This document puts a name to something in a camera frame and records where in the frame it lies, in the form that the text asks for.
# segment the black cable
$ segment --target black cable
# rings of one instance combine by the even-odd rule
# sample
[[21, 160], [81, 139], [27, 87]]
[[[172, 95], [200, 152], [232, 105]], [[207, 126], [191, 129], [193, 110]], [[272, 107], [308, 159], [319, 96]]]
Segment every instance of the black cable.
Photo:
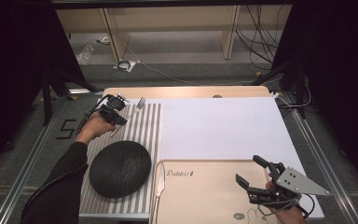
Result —
[[268, 30], [265, 30], [264, 28], [263, 28], [263, 25], [260, 23], [260, 27], [261, 27], [261, 29], [262, 29], [262, 31], [263, 31], [263, 33], [265, 34], [265, 33], [267, 33], [267, 42], [264, 44], [265, 46], [267, 46], [267, 48], [268, 48], [268, 52], [269, 52], [269, 54], [272, 56], [272, 60], [275, 58], [275, 54], [271, 51], [271, 44], [269, 43], [269, 31]]
[[[260, 208], [260, 205], [268, 207], [269, 205], [272, 205], [272, 204], [281, 204], [281, 203], [287, 203], [287, 205], [285, 205], [282, 208], [277, 209], [275, 212], [271, 212], [269, 214], [265, 214], [263, 212], [263, 210], [261, 210], [261, 208]], [[260, 203], [260, 204], [257, 205], [257, 209], [260, 211], [261, 214], [263, 214], [263, 216], [268, 217], [268, 216], [271, 216], [271, 215], [275, 215], [276, 213], [278, 213], [278, 212], [280, 212], [280, 211], [282, 211], [282, 210], [284, 210], [284, 209], [286, 209], [288, 207], [291, 207], [294, 204], [295, 204], [295, 202], [294, 202], [293, 199], [292, 200], [287, 200], [287, 201], [282, 201], [282, 202], [275, 202], [275, 203]]]
[[240, 36], [240, 34], [239, 34], [238, 31], [236, 31], [236, 33], [237, 33], [237, 36], [240, 38], [241, 43], [242, 43], [248, 50], [250, 50], [250, 52], [251, 52], [251, 60], [252, 60], [252, 53], [253, 53], [253, 54], [257, 55], [258, 57], [260, 57], [260, 58], [262, 58], [262, 59], [268, 61], [269, 63], [272, 63], [272, 61], [269, 61], [268, 58], [265, 58], [263, 55], [261, 55], [260, 53], [258, 53], [257, 51], [255, 51], [255, 50], [252, 48], [252, 46], [249, 46], [249, 45], [241, 38], [241, 36]]
[[[255, 19], [254, 19], [253, 15], [252, 15], [252, 13], [251, 13], [251, 11], [250, 11], [249, 6], [247, 6], [247, 8], [248, 8], [249, 14], [251, 15], [251, 18], [252, 18], [252, 20], [253, 20], [253, 22], [254, 22], [255, 29], [256, 29], [255, 34], [256, 34], [258, 28], [257, 28], [257, 25], [255, 24]], [[260, 58], [264, 59], [265, 61], [267, 61], [267, 62], [269, 62], [269, 63], [272, 63], [272, 61], [271, 61], [268, 57], [265, 58], [265, 57], [261, 56], [258, 52], [256, 52], [255, 50], [253, 50], [253, 44], [254, 44], [254, 42], [255, 42], [255, 35], [254, 35], [253, 40], [251, 40], [251, 46], [246, 45], [246, 46], [248, 46], [248, 49], [250, 50], [250, 51], [249, 51], [249, 57], [250, 57], [250, 59], [251, 59], [251, 63], [252, 63], [255, 67], [257, 67], [257, 66], [254, 64], [253, 60], [252, 60], [252, 52], [253, 52], [254, 54], [256, 54], [257, 56], [259, 56]]]
[[275, 37], [273, 37], [273, 36], [269, 33], [269, 30], [264, 30], [264, 29], [263, 29], [263, 31], [264, 31], [265, 33], [267, 33], [267, 34], [269, 35], [269, 37], [271, 37], [273, 43], [275, 43], [276, 45], [279, 45], [278, 41], [276, 40], [276, 35], [277, 35], [278, 32], [275, 32]]
[[313, 212], [313, 209], [315, 209], [315, 201], [312, 199], [312, 197], [310, 197], [309, 194], [305, 194], [305, 195], [307, 195], [310, 198], [310, 200], [312, 201], [312, 208], [308, 212], [308, 215], [306, 217], [304, 217], [304, 219], [307, 218]]
[[[249, 39], [248, 37], [246, 37], [246, 35], [244, 35], [244, 34], [242, 33], [242, 31], [239, 31], [239, 32], [240, 32], [241, 36], [242, 36], [243, 38], [245, 38], [247, 41], [252, 41], [251, 39]], [[254, 43], [260, 44], [260, 45], [265, 44], [265, 43], [258, 42], [258, 41], [254, 41]], [[272, 47], [272, 48], [275, 48], [275, 49], [278, 47], [278, 46], [275, 46], [275, 45], [273, 45], [273, 44], [269, 44], [269, 46]]]
[[260, 6], [260, 5], [257, 5], [257, 7], [256, 7], [257, 22], [255, 22], [255, 18], [254, 18], [254, 16], [253, 16], [253, 14], [252, 14], [252, 12], [251, 12], [249, 6], [247, 6], [247, 8], [248, 8], [249, 14], [250, 14], [250, 16], [251, 16], [251, 18], [252, 18], [252, 21], [254, 22], [254, 25], [255, 25], [255, 35], [254, 35], [254, 39], [255, 39], [256, 34], [259, 33], [260, 38], [261, 38], [261, 41], [262, 41], [263, 43], [265, 43], [265, 44], [263, 44], [263, 49], [264, 49], [264, 51], [265, 51], [265, 53], [266, 53], [268, 59], [272, 62], [272, 60], [269, 58], [268, 52], [266, 51], [266, 44], [267, 44], [267, 42], [266, 42], [264, 36], [261, 34], [261, 21], [260, 21], [260, 17], [261, 17], [261, 6]]
[[282, 9], [284, 6], [286, 6], [287, 2], [289, 2], [289, 0], [287, 0], [285, 3], [283, 3], [283, 5], [279, 8], [278, 10], [278, 15], [277, 15], [277, 23], [276, 23], [276, 26], [275, 26], [275, 43], [276, 42], [276, 38], [277, 38], [277, 34], [278, 34], [278, 24], [279, 24], [279, 14], [281, 13]]
[[87, 163], [84, 161], [83, 164], [81, 164], [77, 169], [69, 171], [66, 174], [60, 175], [59, 177], [49, 181], [47, 184], [43, 185], [42, 187], [40, 187], [32, 196], [31, 198], [28, 200], [28, 202], [26, 203], [26, 205], [24, 206], [24, 208], [22, 209], [22, 213], [21, 213], [21, 217], [24, 217], [25, 214], [28, 212], [29, 208], [31, 207], [31, 205], [34, 203], [34, 201], [37, 199], [37, 197], [39, 197], [39, 195], [46, 189], [50, 188], [51, 186], [53, 186], [55, 183], [69, 177], [72, 175], [77, 174], [79, 171], [81, 171], [82, 169], [86, 168], [88, 165]]
[[[265, 33], [266, 31], [264, 30], [263, 25], [262, 25], [261, 20], [260, 20], [260, 18], [261, 18], [261, 6], [259, 5], [258, 7], [259, 7], [259, 15], [258, 15], [258, 18], [257, 18], [257, 19], [258, 19], [258, 22], [259, 22], [259, 33], [260, 33], [260, 35], [261, 35], [261, 31], [263, 31], [263, 33]], [[272, 53], [272, 51], [271, 51], [271, 47], [270, 47], [269, 41], [266, 41], [263, 35], [261, 35], [261, 37], [262, 37], [262, 39], [264, 40], [264, 42], [265, 42], [265, 45], [264, 45], [264, 46], [267, 47], [268, 52], [269, 52], [269, 54], [272, 56], [272, 61], [273, 61], [273, 58], [275, 57], [275, 55], [274, 55], [274, 53]]]

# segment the floor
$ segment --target floor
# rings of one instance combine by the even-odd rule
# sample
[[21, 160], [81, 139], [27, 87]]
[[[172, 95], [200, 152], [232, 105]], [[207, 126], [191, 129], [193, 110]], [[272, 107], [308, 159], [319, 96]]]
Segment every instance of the floor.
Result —
[[[249, 38], [253, 37], [252, 32], [243, 32]], [[277, 32], [276, 40], [279, 42], [280, 32]], [[106, 34], [94, 35], [77, 35], [72, 34], [69, 40], [74, 54], [77, 56], [86, 45], [92, 45], [90, 66], [93, 65], [115, 65], [110, 46], [100, 44], [97, 40], [101, 40]], [[265, 48], [260, 45], [254, 45], [253, 49], [266, 56]], [[211, 64], [227, 64], [234, 65], [240, 63], [248, 63], [247, 66], [249, 76], [257, 76], [260, 72], [262, 75], [267, 73], [269, 64], [260, 59], [260, 56], [251, 54], [249, 50], [241, 43], [236, 36], [233, 46], [233, 52], [230, 60], [223, 58], [223, 53], [219, 43], [217, 32], [165, 32], [165, 33], [139, 33], [132, 34], [127, 48], [124, 60], [142, 62], [142, 64], [150, 64], [154, 69], [159, 64], [203, 64], [204, 67], [212, 66]], [[89, 74], [88, 67], [84, 67], [85, 73], [91, 76], [98, 75]], [[170, 76], [169, 72], [165, 72], [164, 76]], [[266, 84], [272, 91], [279, 90], [279, 76]], [[178, 85], [187, 85], [186, 80], [179, 80]], [[293, 102], [294, 98], [291, 92], [284, 95], [285, 102]], [[35, 99], [35, 111], [43, 111], [40, 107], [40, 98]], [[277, 101], [278, 105], [284, 105], [283, 101]], [[331, 197], [318, 197], [320, 204], [323, 206], [326, 218], [324, 220], [310, 220], [309, 223], [358, 223], [358, 175], [347, 158], [339, 154], [339, 144], [334, 139], [334, 135], [329, 132], [328, 124], [325, 123], [323, 115], [317, 111], [317, 107], [310, 106], [306, 109], [307, 119], [299, 119], [296, 111], [282, 109], [282, 116], [294, 145], [297, 149], [299, 157], [309, 178], [321, 183], [327, 188], [337, 187], [335, 194]], [[13, 140], [16, 146], [23, 148], [34, 147], [34, 143], [38, 141], [39, 130], [43, 121], [42, 113], [33, 113], [26, 118], [24, 125], [19, 129], [17, 137]], [[315, 159], [322, 153], [321, 159]], [[26, 161], [29, 153], [22, 153], [13, 158], [13, 152], [4, 152], [0, 156], [0, 204], [6, 198], [10, 190], [10, 186], [17, 179], [17, 174], [21, 171], [21, 166], [12, 168], [13, 163], [21, 163]], [[32, 187], [22, 190], [22, 195], [18, 199], [18, 204], [23, 204], [33, 192]], [[14, 209], [13, 216], [16, 216], [21, 209], [17, 206]], [[8, 218], [7, 223], [13, 222], [13, 218]], [[95, 223], [89, 220], [83, 220], [82, 223]], [[98, 223], [111, 223], [109, 220], [99, 220]]]

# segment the wooden table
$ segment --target wooden table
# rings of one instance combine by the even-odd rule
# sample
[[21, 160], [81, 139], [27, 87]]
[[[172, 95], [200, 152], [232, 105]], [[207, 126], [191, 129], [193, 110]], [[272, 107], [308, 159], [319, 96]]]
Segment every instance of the wooden table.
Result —
[[[130, 138], [140, 144], [147, 142], [146, 146], [149, 146], [148, 150], [154, 165], [161, 160], [249, 160], [253, 155], [259, 155], [268, 161], [281, 161], [286, 166], [296, 167], [300, 173], [305, 174], [279, 109], [265, 87], [108, 88], [103, 94], [117, 95], [118, 93], [131, 99], [131, 104], [127, 106], [129, 110], [123, 110], [125, 114], [130, 114], [137, 99], [146, 98], [145, 109], [139, 113], [144, 114], [139, 115], [139, 118], [134, 116], [131, 123], [127, 125], [129, 127], [124, 126], [121, 133], [117, 133], [114, 138], [101, 136], [96, 139], [97, 142], [90, 144], [89, 148], [89, 150], [96, 150], [95, 154], [103, 144]], [[222, 96], [223, 99], [212, 99], [216, 95]], [[150, 120], [151, 112], [148, 111], [152, 110], [149, 110], [148, 106], [160, 108], [158, 114], [163, 116], [158, 115], [158, 122], [141, 121]], [[146, 123], [148, 126], [155, 125], [155, 128], [147, 127]], [[145, 136], [152, 135], [158, 138], [145, 140]], [[152, 141], [156, 143], [153, 146], [149, 144]], [[149, 189], [151, 186], [145, 185], [142, 192], [149, 192]], [[82, 195], [88, 195], [91, 191], [88, 190]], [[84, 206], [98, 209], [82, 209], [81, 205], [80, 217], [148, 219], [151, 199], [144, 196], [143, 201], [138, 201], [139, 196], [129, 197], [131, 198], [107, 201], [98, 195], [92, 196], [84, 201], [86, 202]], [[316, 198], [314, 199], [316, 206], [311, 217], [322, 218], [324, 215], [321, 207]], [[132, 206], [141, 204], [139, 202], [142, 202], [142, 207]], [[310, 210], [311, 204], [307, 199], [305, 202], [301, 200], [301, 203]]]
[[201, 87], [139, 87], [108, 88], [103, 95], [122, 92], [127, 98], [212, 98], [222, 97], [269, 97], [263, 86], [201, 86]]

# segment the black round mat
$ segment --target black round mat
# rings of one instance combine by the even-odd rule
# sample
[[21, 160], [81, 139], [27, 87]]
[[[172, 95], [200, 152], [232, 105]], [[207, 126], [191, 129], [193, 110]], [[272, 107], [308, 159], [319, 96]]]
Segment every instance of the black round mat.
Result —
[[149, 177], [152, 161], [147, 150], [132, 141], [115, 142], [102, 149], [89, 168], [89, 182], [104, 197], [133, 194]]

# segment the cable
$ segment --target cable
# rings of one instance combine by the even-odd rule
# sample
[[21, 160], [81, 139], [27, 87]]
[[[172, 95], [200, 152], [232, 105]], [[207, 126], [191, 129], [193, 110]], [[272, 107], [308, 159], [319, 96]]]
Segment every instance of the cable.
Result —
[[[242, 31], [236, 31], [237, 32], [237, 34], [238, 34], [238, 32], [240, 32], [240, 34], [241, 34], [241, 36], [243, 37], [243, 38], [245, 38], [247, 41], [253, 41], [254, 43], [256, 43], [256, 44], [260, 44], [260, 45], [264, 45], [265, 43], [262, 43], [262, 42], [258, 42], [258, 41], [254, 41], [254, 40], [251, 40], [251, 39], [249, 39], [248, 37], [246, 37], [246, 35], [244, 35], [243, 33], [242, 33]], [[274, 45], [274, 44], [269, 44], [269, 46], [270, 47], [272, 47], [272, 48], [277, 48], [278, 46], [276, 46], [276, 45]]]
[[46, 189], [50, 188], [51, 186], [53, 186], [55, 183], [69, 177], [69, 176], [72, 176], [72, 175], [75, 175], [77, 174], [79, 171], [87, 168], [88, 165], [87, 165], [87, 162], [84, 161], [82, 164], [80, 164], [79, 167], [75, 168], [74, 170], [72, 171], [69, 171], [63, 175], [60, 175], [59, 177], [49, 181], [48, 183], [44, 184], [42, 187], [40, 187], [32, 196], [31, 198], [27, 201], [26, 205], [24, 206], [24, 208], [22, 209], [22, 213], [21, 213], [21, 217], [24, 217], [25, 214], [27, 214], [29, 208], [31, 207], [31, 205], [34, 203], [34, 201], [39, 197], [39, 195], [45, 191]]
[[[310, 96], [310, 88], [308, 87], [307, 84], [305, 84], [305, 86], [307, 87], [308, 94], [309, 94], [309, 96]], [[277, 98], [280, 99], [280, 100], [282, 100], [282, 101], [283, 101], [286, 105], [288, 105], [289, 107], [301, 107], [301, 106], [306, 106], [306, 105], [309, 105], [309, 104], [310, 104], [310, 98], [309, 98], [309, 100], [307, 101], [307, 103], [306, 103], [306, 104], [303, 104], [303, 105], [287, 104], [286, 101], [284, 101], [282, 97], [278, 96]]]
[[277, 34], [278, 34], [278, 26], [279, 26], [279, 14], [281, 13], [283, 7], [286, 6], [287, 2], [289, 2], [289, 0], [287, 0], [281, 7], [280, 9], [278, 10], [278, 15], [277, 15], [277, 23], [276, 23], [276, 28], [275, 28], [275, 41], [277, 39]]
[[[282, 204], [282, 203], [287, 203], [287, 205], [285, 205], [284, 207], [282, 207], [280, 209], [277, 209], [275, 212], [271, 212], [269, 214], [265, 214], [263, 212], [263, 210], [261, 209], [261, 207], [260, 207], [260, 205], [268, 206], [268, 205], [273, 205], [273, 204], [276, 205], [276, 204]], [[294, 199], [287, 200], [287, 201], [282, 201], [282, 202], [276, 202], [276, 203], [261, 203], [261, 204], [257, 205], [257, 209], [261, 212], [261, 214], [263, 214], [263, 216], [268, 217], [268, 216], [271, 216], [271, 215], [275, 215], [276, 213], [278, 213], [278, 212], [280, 212], [280, 211], [282, 211], [282, 210], [284, 210], [286, 208], [289, 208], [289, 207], [293, 206], [294, 204], [296, 204], [296, 201]]]
[[271, 51], [271, 48], [270, 48], [270, 46], [269, 46], [269, 42], [268, 41], [266, 41], [265, 39], [264, 39], [264, 36], [261, 34], [261, 31], [263, 31], [263, 33], [265, 33], [265, 31], [264, 31], [264, 29], [263, 29], [263, 25], [261, 24], [261, 20], [260, 20], [260, 18], [261, 18], [261, 6], [260, 5], [257, 5], [257, 24], [258, 24], [258, 33], [260, 34], [260, 37], [261, 37], [261, 39], [264, 41], [264, 43], [265, 43], [265, 45], [263, 45], [263, 49], [264, 49], [264, 51], [267, 53], [267, 51], [266, 51], [266, 49], [265, 49], [265, 47], [267, 47], [267, 49], [268, 49], [268, 52], [271, 54], [271, 56], [272, 56], [272, 59], [274, 58], [274, 54], [272, 53], [272, 51]]
[[[137, 58], [138, 56], [132, 51], [130, 46], [128, 46], [128, 44], [126, 42], [124, 42], [123, 40], [121, 40], [121, 41], [126, 45], [126, 48], [131, 52], [131, 54], [133, 54]], [[161, 71], [159, 71], [157, 69], [153, 69], [153, 68], [149, 67], [146, 63], [142, 63], [142, 65], [144, 67], [146, 67], [147, 69], [149, 69], [150, 71], [162, 74], [163, 76], [165, 76], [167, 78], [170, 78], [170, 79], [172, 79], [174, 81], [184, 82], [186, 84], [190, 84], [190, 85], [194, 85], [194, 86], [205, 86], [205, 85], [202, 85], [202, 84], [199, 84], [199, 83], [190, 82], [190, 81], [182, 80], [182, 79], [179, 79], [179, 78], [171, 77], [171, 76], [169, 76], [169, 75], [167, 75], [167, 74], [165, 74], [165, 73], [163, 73], [163, 72], [161, 72]], [[240, 83], [252, 83], [252, 81], [238, 81], [238, 82], [224, 83], [224, 84], [213, 84], [213, 86], [232, 86], [232, 85], [240, 84]]]
[[305, 195], [307, 195], [310, 198], [310, 200], [312, 201], [312, 208], [308, 212], [308, 215], [307, 215], [307, 217], [308, 217], [313, 212], [313, 209], [315, 209], [315, 201], [312, 199], [312, 197], [310, 197], [309, 194], [305, 194]]
[[252, 42], [252, 45], [249, 46], [249, 45], [242, 39], [242, 37], [240, 36], [239, 32], [236, 31], [236, 33], [237, 33], [237, 36], [238, 36], [238, 38], [240, 39], [241, 43], [250, 51], [250, 53], [251, 53], [250, 58], [251, 58], [251, 62], [252, 62], [252, 63], [254, 62], [254, 61], [252, 61], [252, 53], [255, 54], [255, 55], [257, 55], [259, 58], [262, 58], [262, 59], [264, 59], [265, 61], [267, 61], [267, 62], [269, 62], [269, 63], [272, 63], [272, 61], [271, 61], [269, 58], [264, 57], [264, 55], [266, 55], [266, 53], [263, 54], [263, 55], [261, 55], [260, 53], [258, 53], [257, 51], [255, 51], [255, 50], [252, 48], [253, 43], [261, 44], [261, 45], [264, 45], [264, 43], [260, 43], [260, 42], [256, 42], [255, 40], [251, 40], [251, 39], [245, 37], [244, 34], [242, 34], [246, 39], [248, 39], [249, 41]]
[[[253, 14], [252, 14], [251, 9], [249, 8], [249, 6], [246, 6], [246, 7], [247, 7], [247, 9], [248, 9], [249, 15], [251, 16], [254, 25], [255, 25], [254, 40], [255, 40], [256, 35], [259, 34], [259, 35], [260, 35], [260, 38], [261, 38], [261, 41], [262, 41], [263, 43], [267, 44], [268, 52], [269, 52], [270, 54], [272, 54], [272, 52], [271, 52], [271, 50], [270, 50], [270, 47], [268, 46], [268, 43], [266, 42], [264, 36], [261, 34], [261, 29], [260, 29], [260, 28], [261, 28], [261, 22], [260, 22], [261, 6], [260, 6], [260, 5], [257, 5], [257, 7], [256, 7], [257, 22], [255, 21], [255, 18], [254, 18], [254, 16], [253, 16]], [[266, 45], [265, 45], [265, 44], [263, 44], [263, 49], [264, 49], [264, 51], [266, 52], [268, 61], [269, 61], [270, 63], [272, 63], [272, 60], [269, 58], [268, 52], [266, 51], [266, 48], [265, 48]]]

